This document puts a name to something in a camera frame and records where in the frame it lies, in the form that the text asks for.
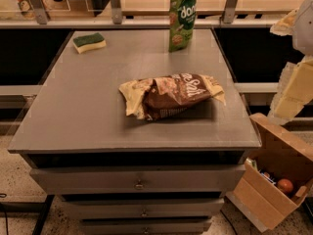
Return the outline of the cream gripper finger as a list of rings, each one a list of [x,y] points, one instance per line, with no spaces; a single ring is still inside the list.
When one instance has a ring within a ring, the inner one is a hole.
[[[313,56],[287,62],[273,97],[268,118],[278,125],[292,121],[313,100]]]
[[[297,9],[290,11],[271,26],[270,32],[279,36],[292,35],[296,14]]]

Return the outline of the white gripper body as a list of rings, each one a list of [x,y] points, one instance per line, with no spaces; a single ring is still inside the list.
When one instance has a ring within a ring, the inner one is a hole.
[[[313,55],[313,0],[304,0],[296,12],[292,46],[304,55]]]

